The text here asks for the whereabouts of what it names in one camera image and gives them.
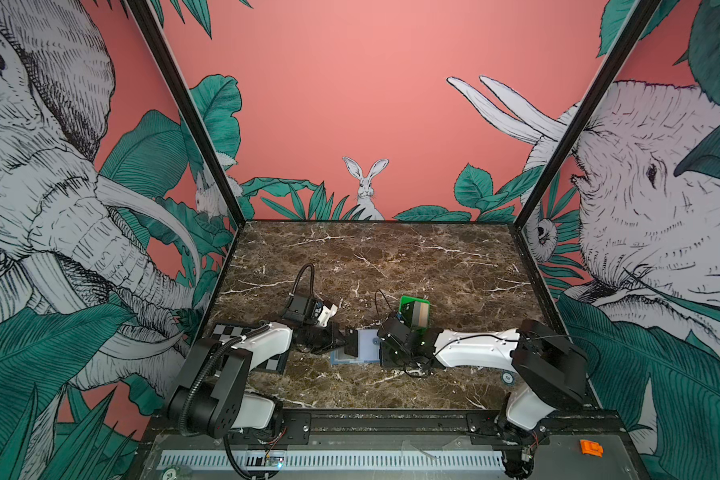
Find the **green plastic card tray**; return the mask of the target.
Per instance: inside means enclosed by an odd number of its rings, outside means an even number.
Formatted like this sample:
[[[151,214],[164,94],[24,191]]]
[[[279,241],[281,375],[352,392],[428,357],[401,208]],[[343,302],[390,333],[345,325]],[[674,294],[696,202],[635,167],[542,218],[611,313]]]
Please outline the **green plastic card tray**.
[[[399,302],[399,313],[409,328],[426,330],[429,328],[430,306],[428,300],[403,295]]]

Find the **dark green VIP card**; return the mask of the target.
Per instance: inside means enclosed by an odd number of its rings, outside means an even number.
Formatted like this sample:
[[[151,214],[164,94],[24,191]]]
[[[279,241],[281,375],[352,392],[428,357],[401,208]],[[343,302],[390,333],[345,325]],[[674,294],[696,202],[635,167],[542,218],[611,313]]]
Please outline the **dark green VIP card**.
[[[350,357],[359,356],[359,334],[356,329],[349,329],[345,335],[344,353]]]

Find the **blue leather card holder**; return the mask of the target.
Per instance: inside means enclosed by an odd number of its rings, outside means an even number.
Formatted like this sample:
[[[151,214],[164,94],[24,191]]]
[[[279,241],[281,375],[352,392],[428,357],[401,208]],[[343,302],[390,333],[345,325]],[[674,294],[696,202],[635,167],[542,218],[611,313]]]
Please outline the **blue leather card holder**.
[[[344,353],[344,346],[330,353],[332,366],[343,364],[379,364],[381,355],[381,340],[377,336],[377,329],[360,329],[359,356],[350,357]]]

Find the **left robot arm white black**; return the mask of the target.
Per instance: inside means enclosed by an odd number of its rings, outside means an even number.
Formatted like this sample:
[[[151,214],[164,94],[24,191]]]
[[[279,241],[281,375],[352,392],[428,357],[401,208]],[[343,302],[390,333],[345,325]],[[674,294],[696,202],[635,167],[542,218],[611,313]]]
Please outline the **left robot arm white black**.
[[[358,334],[342,331],[332,321],[336,313],[337,306],[329,301],[292,293],[279,320],[225,341],[196,341],[167,396],[163,416],[184,436],[220,439],[234,429],[270,429],[277,402],[246,391],[251,370],[293,346],[314,355],[342,350],[355,356]]]

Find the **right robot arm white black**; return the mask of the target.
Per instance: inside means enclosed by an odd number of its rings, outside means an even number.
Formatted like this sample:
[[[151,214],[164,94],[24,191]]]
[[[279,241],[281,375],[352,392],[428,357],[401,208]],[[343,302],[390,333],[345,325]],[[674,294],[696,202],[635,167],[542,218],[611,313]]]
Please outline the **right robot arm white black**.
[[[464,333],[429,328],[420,333],[392,316],[377,332],[393,365],[428,376],[435,369],[482,367],[515,373],[523,385],[510,393],[491,433],[527,444],[541,420],[587,403],[588,357],[567,336],[527,319],[502,332]]]

